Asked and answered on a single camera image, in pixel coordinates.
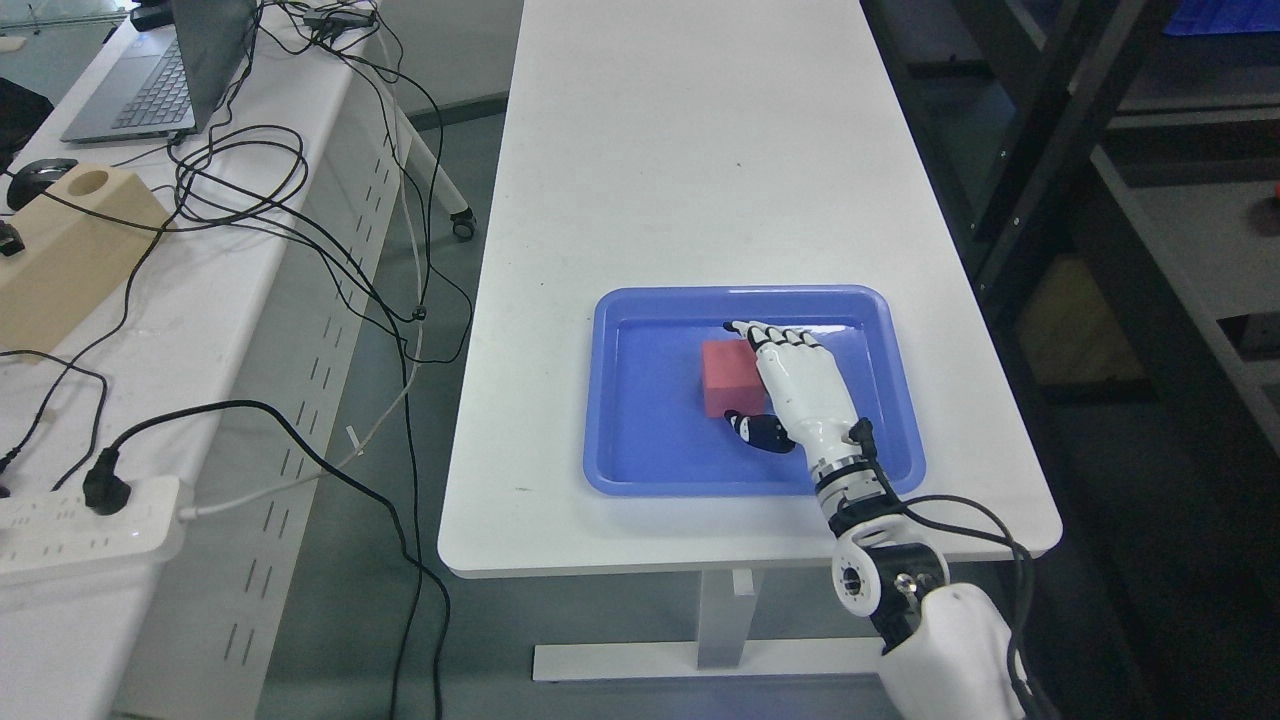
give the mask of robotic arm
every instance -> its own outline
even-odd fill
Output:
[[[836,534],[831,573],[851,614],[884,639],[879,676],[908,720],[1018,720],[1024,708],[1006,662],[1010,629],[980,588],[951,583],[946,560],[915,523],[876,460],[872,424],[859,419],[835,356],[808,331],[731,322],[755,351],[772,415],[724,414],[754,447],[804,448],[827,524]]]

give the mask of electric outlet socket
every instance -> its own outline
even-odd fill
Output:
[[[159,564],[182,548],[178,510],[192,489],[174,475],[129,482],[123,510],[97,515],[84,495],[58,492],[0,500],[0,587]]]

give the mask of laptop keyboard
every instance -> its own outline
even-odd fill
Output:
[[[111,127],[137,128],[178,122],[189,106],[187,72],[182,67],[178,41],[173,41],[142,90],[120,110]]]

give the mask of blue tray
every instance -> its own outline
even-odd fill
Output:
[[[1280,31],[1275,0],[1183,0],[1166,35],[1239,35]]]
[[[622,288],[595,307],[582,470],[628,496],[805,495],[804,452],[748,446],[703,409],[701,343],[726,320],[809,329],[876,428],[893,488],[924,479],[924,448],[888,305],[861,286]]]

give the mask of white desk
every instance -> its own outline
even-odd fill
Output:
[[[115,163],[156,145],[58,141],[133,36],[128,23],[120,27],[14,168],[61,156]],[[312,178],[289,205],[334,232],[372,275],[399,186],[398,172],[388,172],[383,119],[370,111],[378,108],[374,90],[335,59],[291,58],[262,40],[234,108],[232,128],[275,122],[306,138]],[[192,147],[188,141],[182,150]],[[210,172],[265,192],[288,163],[283,152],[233,151]],[[173,177],[163,154],[131,169],[150,186]],[[276,219],[293,224],[283,214]],[[351,292],[346,283],[343,295]],[[122,295],[106,300],[58,354],[69,356],[110,328]],[[365,299],[356,293],[351,302],[361,309]],[[310,250],[251,231],[170,236],[138,275],[129,323],[82,361],[111,380],[102,442],[160,413],[255,397],[280,407],[324,451],[358,332]],[[0,364],[3,442],[26,429],[55,374],[49,363]],[[4,477],[15,496],[47,491],[79,456],[96,397],[91,382],[67,378],[45,428]],[[198,480],[197,501],[212,502],[314,469],[274,423],[253,415],[148,430],[129,443],[119,474]],[[191,524],[183,551],[163,570],[0,588],[0,717],[101,717],[113,700],[118,710],[146,716],[251,717],[312,492],[314,484],[301,486]]]
[[[463,578],[829,562],[812,497],[609,497],[581,470],[600,296],[814,283],[888,300],[918,493],[1052,547],[1061,521],[859,4],[526,3],[440,557]],[[928,537],[952,561],[1007,557]]]

